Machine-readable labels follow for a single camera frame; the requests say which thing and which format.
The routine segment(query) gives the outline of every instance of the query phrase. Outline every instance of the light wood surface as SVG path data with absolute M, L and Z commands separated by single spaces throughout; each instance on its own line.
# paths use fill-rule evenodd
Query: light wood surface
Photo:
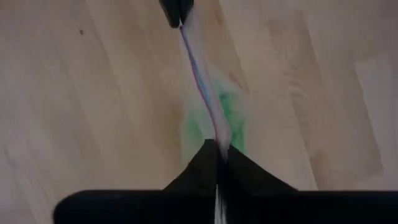
M 248 156 L 298 189 L 398 189 L 395 0 L 197 0 L 248 97 Z M 157 0 L 0 1 L 0 217 L 183 169 L 178 31 Z

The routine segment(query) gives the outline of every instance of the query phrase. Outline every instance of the wooden floor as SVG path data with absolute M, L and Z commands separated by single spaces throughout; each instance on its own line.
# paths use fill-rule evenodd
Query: wooden floor
M 248 155 L 299 189 L 398 189 L 398 1 L 197 0 L 248 96 Z M 157 0 L 0 0 L 0 217 L 182 170 L 182 58 Z

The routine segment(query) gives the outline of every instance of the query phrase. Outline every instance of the black clip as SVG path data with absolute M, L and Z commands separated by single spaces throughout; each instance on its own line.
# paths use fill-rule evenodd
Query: black clip
M 193 0 L 159 0 L 167 20 L 172 28 L 178 28 L 184 24 L 191 8 Z

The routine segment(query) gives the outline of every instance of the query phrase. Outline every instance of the wood grain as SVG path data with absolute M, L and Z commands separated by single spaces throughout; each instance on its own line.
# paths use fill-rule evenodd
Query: wood grain
M 206 59 L 246 94 L 251 159 L 298 189 L 398 188 L 394 6 L 196 1 Z M 179 174 L 178 35 L 158 0 L 0 1 L 4 223 Z

